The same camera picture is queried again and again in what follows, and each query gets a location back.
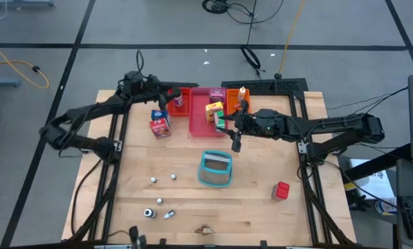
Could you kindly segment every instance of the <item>small carton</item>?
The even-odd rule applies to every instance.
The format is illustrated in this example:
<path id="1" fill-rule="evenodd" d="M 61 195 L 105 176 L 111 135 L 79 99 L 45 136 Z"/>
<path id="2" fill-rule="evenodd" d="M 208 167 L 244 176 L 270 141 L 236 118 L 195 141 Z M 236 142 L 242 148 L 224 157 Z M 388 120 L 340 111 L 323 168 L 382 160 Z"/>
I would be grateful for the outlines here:
<path id="1" fill-rule="evenodd" d="M 167 123 L 166 118 L 149 122 L 149 127 L 157 139 L 171 136 L 171 130 L 169 130 L 169 124 Z"/>
<path id="2" fill-rule="evenodd" d="M 165 118 L 167 121 L 167 124 L 171 125 L 171 116 L 169 116 L 169 111 L 152 110 L 151 120 L 159 120 L 161 118 Z"/>
<path id="3" fill-rule="evenodd" d="M 225 120 L 220 119 L 220 117 L 223 117 L 223 111 L 216 111 L 214 113 L 214 121 L 215 121 L 215 130 L 217 132 L 221 132 L 218 127 L 225 129 Z"/>
<path id="4" fill-rule="evenodd" d="M 209 90 L 209 103 L 225 102 L 226 90 L 225 89 L 210 89 Z"/>
<path id="5" fill-rule="evenodd" d="M 221 102 L 215 102 L 207 104 L 205 107 L 206 120 L 208 122 L 214 122 L 214 112 L 223 111 L 223 104 Z"/>

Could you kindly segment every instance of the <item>blue container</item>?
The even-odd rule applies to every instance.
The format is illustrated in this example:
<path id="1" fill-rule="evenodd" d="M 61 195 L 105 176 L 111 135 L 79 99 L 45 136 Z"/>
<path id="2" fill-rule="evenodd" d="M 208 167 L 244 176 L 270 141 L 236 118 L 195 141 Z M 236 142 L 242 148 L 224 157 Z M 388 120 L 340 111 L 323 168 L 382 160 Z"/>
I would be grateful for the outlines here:
<path id="1" fill-rule="evenodd" d="M 204 151 L 199 181 L 209 187 L 227 187 L 232 181 L 232 156 L 222 151 Z"/>

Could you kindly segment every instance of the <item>concrete floor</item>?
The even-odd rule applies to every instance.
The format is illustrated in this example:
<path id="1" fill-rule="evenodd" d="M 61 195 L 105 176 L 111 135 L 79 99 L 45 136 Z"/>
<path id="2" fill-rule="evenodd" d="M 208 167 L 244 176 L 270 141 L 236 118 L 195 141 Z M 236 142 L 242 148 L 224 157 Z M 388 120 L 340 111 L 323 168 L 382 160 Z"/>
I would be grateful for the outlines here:
<path id="1" fill-rule="evenodd" d="M 9 9 L 0 21 L 0 43 L 72 44 L 89 0 L 56 1 L 56 7 Z M 238 1 L 252 8 L 250 0 Z M 279 1 L 257 4 L 259 19 L 275 11 Z M 393 0 L 413 43 L 413 0 Z M 279 14 L 253 29 L 251 44 L 284 44 L 300 1 L 285 0 Z M 235 13 L 244 20 L 244 16 Z M 85 44 L 242 44 L 248 26 L 227 15 L 213 15 L 201 1 L 97 0 L 83 36 Z M 404 46 L 385 1 L 307 1 L 291 44 Z M 0 243 L 39 141 L 37 134 L 59 86 L 70 48 L 3 48 L 10 59 L 22 59 L 41 67 L 50 79 L 49 89 L 37 89 L 23 81 L 19 88 L 0 88 Z M 93 103 L 100 89 L 114 89 L 124 73 L 136 68 L 135 50 L 89 49 L 77 52 L 57 114 Z M 145 49 L 144 73 L 161 80 L 197 82 L 219 86 L 225 80 L 256 79 L 237 49 Z M 262 78 L 273 78 L 282 51 L 256 50 Z M 18 66 L 36 83 L 43 79 Z M 311 91 L 322 91 L 327 107 L 364 100 L 403 88 L 413 63 L 407 51 L 289 50 L 284 77 L 305 77 Z M 8 66 L 0 76 L 17 77 Z M 400 146 L 409 141 L 407 93 L 403 92 L 372 111 L 385 127 L 381 146 Z M 361 104 L 329 111 L 342 116 Z M 379 152 L 359 146 L 347 156 L 373 158 Z M 22 212 L 12 246 L 60 240 L 73 193 L 80 159 L 59 159 L 46 147 L 33 187 Z M 358 242 L 366 246 L 392 246 L 390 224 L 353 215 Z"/>

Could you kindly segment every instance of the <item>green item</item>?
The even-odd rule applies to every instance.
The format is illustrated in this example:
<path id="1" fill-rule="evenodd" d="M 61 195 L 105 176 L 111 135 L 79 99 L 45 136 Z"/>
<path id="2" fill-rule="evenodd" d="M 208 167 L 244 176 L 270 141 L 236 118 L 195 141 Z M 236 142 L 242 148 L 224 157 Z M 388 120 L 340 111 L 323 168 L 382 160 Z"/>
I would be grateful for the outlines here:
<path id="1" fill-rule="evenodd" d="M 225 129 L 225 120 L 220 119 L 220 117 L 223 117 L 223 111 L 216 111 L 214 113 L 214 121 L 215 121 L 215 130 L 217 132 L 221 132 L 220 130 L 217 129 L 217 127 Z"/>

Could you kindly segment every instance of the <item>wooden table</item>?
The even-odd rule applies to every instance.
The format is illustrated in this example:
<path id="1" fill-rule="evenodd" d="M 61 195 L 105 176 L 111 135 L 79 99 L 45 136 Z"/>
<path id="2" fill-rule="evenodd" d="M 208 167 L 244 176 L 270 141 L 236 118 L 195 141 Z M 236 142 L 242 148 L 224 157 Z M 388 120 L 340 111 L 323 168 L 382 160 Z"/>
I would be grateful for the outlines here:
<path id="1" fill-rule="evenodd" d="M 105 101 L 113 93 L 99 91 L 97 101 Z M 310 119 L 327 117 L 321 92 L 305 92 L 305 97 Z M 287 96 L 251 96 L 251 104 L 252 112 L 269 108 L 291 114 Z M 296 106 L 301 115 L 300 103 L 296 102 Z M 299 164 L 295 143 L 244 136 L 241 152 L 234 153 L 230 149 L 232 141 L 227 136 L 191 137 L 188 118 L 172 118 L 172 136 L 157 140 L 149 129 L 151 110 L 157 108 L 156 103 L 135 104 L 131 108 L 111 232 L 128 231 L 137 225 L 151 244 L 166 238 L 167 244 L 258 246 L 260 240 L 266 240 L 270 246 L 312 245 L 302 182 L 296 175 Z M 107 136 L 110 123 L 111 116 L 93 120 L 89 136 Z M 120 123 L 116 136 L 120 133 Z M 322 142 L 331 135 L 313 138 Z M 232 155 L 234 178 L 230 187 L 206 187 L 197 180 L 201 154 L 207 149 Z M 97 160 L 93 154 L 83 157 L 75 186 Z M 337 163 L 334 156 L 328 156 L 327 160 Z M 75 211 L 76 228 L 93 208 L 100 168 L 87 178 L 80 190 Z M 171 174 L 177 175 L 175 181 L 170 178 Z M 152 183 L 151 177 L 157 178 L 157 183 Z M 320 166 L 320 177 L 328 213 L 346 236 L 355 241 L 340 172 L 335 167 L 323 165 Z M 288 199 L 281 202 L 270 199 L 272 188 L 278 181 L 290 185 Z M 163 199 L 162 205 L 157 205 L 157 198 Z M 145 218 L 145 208 L 156 210 L 157 217 Z M 175 210 L 176 215 L 163 219 L 169 210 Z M 71 235 L 70 213 L 71 207 L 63 238 Z M 103 213 L 96 238 L 101 237 Z M 324 241 L 320 215 L 315 213 L 319 240 Z M 208 225 L 215 233 L 196 234 L 194 231 L 202 225 Z M 118 233 L 110 237 L 109 242 L 129 243 L 129 237 Z"/>

